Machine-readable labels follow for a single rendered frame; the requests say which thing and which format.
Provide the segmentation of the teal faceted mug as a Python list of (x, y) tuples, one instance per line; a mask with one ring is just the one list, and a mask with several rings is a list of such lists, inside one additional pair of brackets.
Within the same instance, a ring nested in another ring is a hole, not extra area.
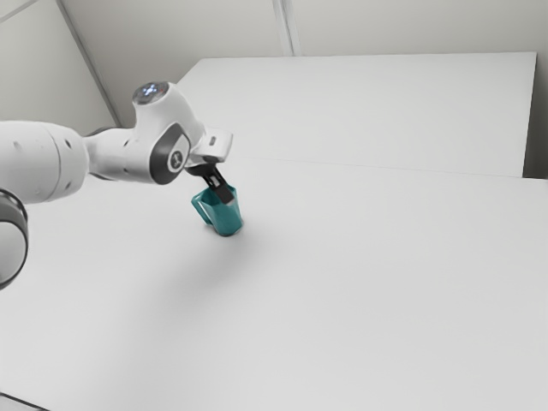
[(233, 235), (242, 227), (236, 189), (228, 185), (228, 190), (234, 197), (228, 204), (224, 204), (210, 188), (191, 199), (191, 204), (202, 220), (221, 236)]

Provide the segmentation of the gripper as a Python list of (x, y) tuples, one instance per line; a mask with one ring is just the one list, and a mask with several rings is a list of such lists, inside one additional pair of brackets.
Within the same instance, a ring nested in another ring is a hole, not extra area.
[(185, 171), (191, 176), (204, 177), (205, 182), (219, 200), (227, 205), (232, 201), (232, 193), (228, 183), (217, 169), (217, 158), (201, 158), (197, 164), (188, 162)]

